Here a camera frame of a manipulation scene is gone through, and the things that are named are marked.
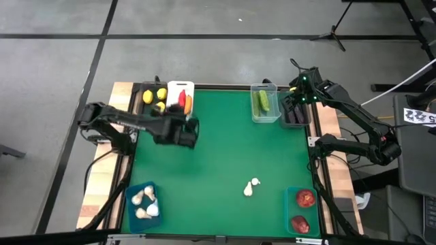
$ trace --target green table surface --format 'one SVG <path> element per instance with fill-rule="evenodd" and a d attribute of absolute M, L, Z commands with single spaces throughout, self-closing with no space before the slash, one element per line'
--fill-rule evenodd
<path fill-rule="evenodd" d="M 284 192 L 313 187 L 304 129 L 251 119 L 249 91 L 201 91 L 194 150 L 162 146 L 141 132 L 130 186 L 157 185 L 162 222 L 145 233 L 292 237 L 285 228 Z M 243 190 L 253 177 L 253 195 Z M 127 210 L 121 232 L 129 233 Z"/>

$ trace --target white sticker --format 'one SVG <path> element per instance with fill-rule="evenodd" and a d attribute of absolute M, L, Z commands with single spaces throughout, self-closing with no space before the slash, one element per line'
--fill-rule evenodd
<path fill-rule="evenodd" d="M 436 114 L 404 108 L 404 121 L 408 123 L 436 123 Z"/>

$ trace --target garlic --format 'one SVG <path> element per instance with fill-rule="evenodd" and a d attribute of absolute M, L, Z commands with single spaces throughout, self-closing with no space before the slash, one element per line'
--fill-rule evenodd
<path fill-rule="evenodd" d="M 157 200 L 154 203 L 150 204 L 146 212 L 150 216 L 159 216 L 159 207 L 157 206 Z"/>
<path fill-rule="evenodd" d="M 151 201 L 155 201 L 156 197 L 154 194 L 153 186 L 146 186 L 144 188 L 144 194 L 147 195 Z"/>
<path fill-rule="evenodd" d="M 131 202 L 134 204 L 134 205 L 140 205 L 141 204 L 141 201 L 142 201 L 142 196 L 144 195 L 144 191 L 140 191 L 140 192 L 138 192 L 138 194 L 136 194 L 136 195 L 134 195 L 133 197 L 131 197 Z"/>
<path fill-rule="evenodd" d="M 259 181 L 258 178 L 253 178 L 253 179 L 251 180 L 251 184 L 252 184 L 253 186 L 255 186 L 255 185 L 260 184 L 260 181 Z"/>
<path fill-rule="evenodd" d="M 150 215 L 148 215 L 145 210 L 143 210 L 142 208 L 138 208 L 138 210 L 136 210 L 136 217 L 137 218 L 151 218 Z"/>
<path fill-rule="evenodd" d="M 245 189 L 244 189 L 244 195 L 245 195 L 246 197 L 249 197 L 249 196 L 251 196 L 252 194 L 253 194 L 253 189 L 251 188 L 251 182 L 248 181 L 248 184 L 247 184 L 247 186 L 246 186 Z"/>

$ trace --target carrot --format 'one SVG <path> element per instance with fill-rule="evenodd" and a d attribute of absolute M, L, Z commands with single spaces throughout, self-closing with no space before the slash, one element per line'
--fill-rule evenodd
<path fill-rule="evenodd" d="M 186 96 L 186 102 L 185 102 L 185 115 L 188 115 L 191 113 L 192 110 L 192 97 L 191 95 Z"/>

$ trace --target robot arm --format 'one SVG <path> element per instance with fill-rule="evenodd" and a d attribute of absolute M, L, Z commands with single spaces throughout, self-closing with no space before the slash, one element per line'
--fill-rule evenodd
<path fill-rule="evenodd" d="M 110 140 L 112 149 L 117 153 L 131 154 L 134 145 L 128 133 L 118 132 L 111 123 L 147 131 L 153 136 L 156 144 L 175 144 L 194 148 L 198 138 L 199 122 L 197 119 L 186 119 L 186 115 L 169 108 L 163 114 L 155 113 L 152 117 L 135 115 L 118 110 L 102 102 L 89 103 L 78 120 L 80 129 L 96 130 Z"/>
<path fill-rule="evenodd" d="M 374 164 L 387 165 L 401 154 L 392 127 L 360 107 L 341 85 L 323 81 L 318 68 L 304 70 L 290 86 L 294 105 L 320 101 L 324 106 L 340 110 L 369 135 L 369 143 L 349 142 L 338 140 L 331 134 L 323 135 L 312 149 L 315 157 L 324 158 L 338 150 L 366 157 Z"/>

